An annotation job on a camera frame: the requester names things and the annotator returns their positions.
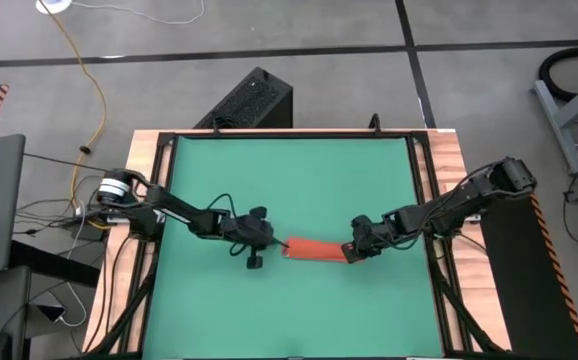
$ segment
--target black box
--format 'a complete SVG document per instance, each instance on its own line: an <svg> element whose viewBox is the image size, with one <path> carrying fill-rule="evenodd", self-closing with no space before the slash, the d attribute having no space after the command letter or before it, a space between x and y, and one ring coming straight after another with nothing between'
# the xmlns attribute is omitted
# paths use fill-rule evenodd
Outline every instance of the black box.
<svg viewBox="0 0 578 360"><path fill-rule="evenodd" d="M292 128L293 87L256 67L195 129Z"/></svg>

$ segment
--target floor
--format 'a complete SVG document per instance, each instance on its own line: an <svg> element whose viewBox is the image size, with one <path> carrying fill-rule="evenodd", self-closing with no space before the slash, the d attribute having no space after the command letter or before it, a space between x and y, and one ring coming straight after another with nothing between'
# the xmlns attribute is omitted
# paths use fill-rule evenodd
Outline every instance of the floor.
<svg viewBox="0 0 578 360"><path fill-rule="evenodd" d="M201 9L199 0L109 1L173 20ZM528 91L545 57L578 45L578 0L204 3L204 15L189 25L77 6L59 15L82 55L98 63L88 68L109 104L108 124L89 164L123 166L135 129L195 125L260 66L294 86L296 127L365 127L376 112L389 127L457 129L468 168L506 155L524 159L539 181L537 193L578 307L578 244L562 221L569 177ZM72 58L55 24L32 1L0 0L0 84L11 86L0 110L0 136L23 133L28 152L75 159L101 111ZM554 72L564 86L578 89L578 61ZM67 197L71 171L25 158L20 204ZM79 197L87 199L95 183L84 183ZM64 206L38 212L59 213ZM578 237L578 205L568 215ZM61 231L19 240L53 252L72 241ZM75 258L92 260L100 251L86 247ZM34 279L37 291L50 282ZM90 306L93 292L76 291ZM67 304L67 320L77 322L81 310L68 290L61 287L56 295ZM84 329L74 335L80 345ZM33 359L74 354L68 331L32 342Z"/></svg>

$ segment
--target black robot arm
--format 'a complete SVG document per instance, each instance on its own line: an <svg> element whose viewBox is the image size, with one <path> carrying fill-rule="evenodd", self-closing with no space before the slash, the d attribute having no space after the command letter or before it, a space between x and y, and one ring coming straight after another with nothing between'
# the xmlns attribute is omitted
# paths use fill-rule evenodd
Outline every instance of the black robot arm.
<svg viewBox="0 0 578 360"><path fill-rule="evenodd" d="M536 179L522 160L504 160L483 166L465 177L451 191L422 205L408 205L372 222L366 215L351 221L353 241L342 245L347 262L380 255L383 249L408 249L421 234L455 235L465 219L494 201L529 196Z"/></svg>
<svg viewBox="0 0 578 360"><path fill-rule="evenodd" d="M134 183L147 188L143 201L133 197ZM161 238L162 213L185 223L189 231L199 238L249 246L251 255L247 267L250 269L262 267L262 257L257 255L257 251L271 244L286 246L273 237L273 228L265 220L267 209L264 207L254 208L249 214L237 217L229 210L198 209L162 186L150 184L142 174L132 170L113 169L105 173L98 188L97 200L102 206L126 216L130 233L146 241Z"/></svg>

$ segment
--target black metal frame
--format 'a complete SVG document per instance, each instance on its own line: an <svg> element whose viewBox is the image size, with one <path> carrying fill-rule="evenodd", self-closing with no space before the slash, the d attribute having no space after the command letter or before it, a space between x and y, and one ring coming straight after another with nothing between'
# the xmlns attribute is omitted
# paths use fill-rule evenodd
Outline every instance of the black metal frame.
<svg viewBox="0 0 578 360"><path fill-rule="evenodd" d="M376 138L391 138L391 139L404 139L406 142L407 152L408 152L408 156L409 156L410 170L411 170L411 174L412 174L411 176L412 176L412 180L413 180L413 184L414 184L414 192L416 194L416 201L419 204L422 204L425 202L425 194L424 194L422 179L421 179L421 175L420 175L420 169L418 166L418 155L417 155L416 150L415 150L416 144L419 144L422 148L425 166L427 168L427 175L428 175L429 180L430 180L430 186L431 186L431 191L432 191L431 195L433 197L440 195L440 191L438 189L438 186L437 186L437 183L435 180L436 174L435 174L433 160L432 160L429 137L428 137L427 132L425 130L419 130L419 131L417 131L417 130L404 130L401 132L394 132L391 130L391 131L385 133L381 130L380 120L377 118L376 115L374 115L374 117L372 118L370 127L373 127L374 131L371 131L371 132L369 132L369 131L367 131L367 132L339 131L338 132L335 130L331 130L328 132L313 132L313 131L309 131L306 129L304 131L293 131L291 133L287 133L287 132L274 133L273 131L270 131L269 133L257 133L257 132L252 132L252 133L224 133L224 132L219 132L219 131L196 133L196 134L190 134L187 132L160 133L160 135L158 137L158 142L157 142L156 155L154 158L154 166L153 166L152 173L151 173L151 181L156 182L158 180L160 171L162 170L162 155L164 152L164 148L165 148L165 146L169 145L169 146L171 146L171 155L170 155L170 161L169 161L169 166L168 166L168 171L167 171L167 176L166 176L166 181L165 181L165 187L167 189L169 189L169 187L171 185L172 169L175 166L175 160L176 160L175 154L176 154L177 147L178 147L178 138L179 137L186 137L186 138L192 138L192 139L225 139L225 140L226 139L326 139L326 138L332 138L332 139L363 139L363 138L364 139L376 139ZM425 247L426 247L427 253L432 254L431 257L435 258L435 255L434 255L435 250L432 246L432 242L431 241L425 241ZM139 248L138 248L137 255L136 255L136 262L134 265L134 272L132 275L131 287L130 287L130 291L129 291L129 298L133 297L135 294L135 291L137 290L139 280L140 280L140 274L142 273L141 269L142 269L143 264L144 264L145 250L146 250L146 246L144 244L140 244ZM449 281L450 281L452 287L454 288L454 290L456 291L456 294L460 297L460 287L458 284L457 270L456 270L455 262L453 260L453 256L451 256L451 254L452 254L451 253L451 247L447 245L446 248L443 250L445 251L446 254L449 255L449 256L445 256L443 258L443 261L445 262L445 266L448 269ZM431 264L428 264L428 271L429 271L429 278L430 278L431 284L432 284L432 291L434 294L436 317L438 320L438 327L439 327L439 331L440 331L440 338L441 338L441 343L442 343L442 347L443 347L443 352L445 354L448 354L448 353L453 352L454 349L453 349L453 343L451 340L449 320L448 320L447 311L445 308L445 302L444 302L444 298L443 298L444 295L442 294L440 289L437 286L435 286L435 284L434 284L433 277L431 276L431 271L432 271L431 270ZM149 293L147 295L147 299L146 299L146 305L147 306L145 307L145 313L143 315L143 323L141 326L140 343L139 343L139 348L138 348L139 352L142 351L142 346L143 346L143 342L144 342L145 328L146 328L145 320L148 319L148 317L149 317L149 304L151 302L151 295L152 294ZM457 321L459 323L463 348L468 349L470 351L472 349L471 337L470 337L463 321L461 319L457 319ZM121 352L127 351L128 337L129 337L130 332L131 332L131 324L127 327L127 329L125 329L125 332L123 333L123 335L120 339L119 350Z"/></svg>

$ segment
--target metal stand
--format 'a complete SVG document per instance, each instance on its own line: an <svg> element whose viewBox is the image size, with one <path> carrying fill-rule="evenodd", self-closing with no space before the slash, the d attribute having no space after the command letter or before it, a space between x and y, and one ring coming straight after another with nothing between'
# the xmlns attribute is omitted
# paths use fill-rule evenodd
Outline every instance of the metal stand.
<svg viewBox="0 0 578 360"><path fill-rule="evenodd" d="M88 287L98 285L100 270L58 255L42 251L21 242L11 241L9 267L28 266L32 272Z"/></svg>
<svg viewBox="0 0 578 360"><path fill-rule="evenodd" d="M534 90L560 143L560 148L569 165L569 173L578 175L578 150L571 133L571 127L578 121L578 96L559 108L542 80L536 81Z"/></svg>

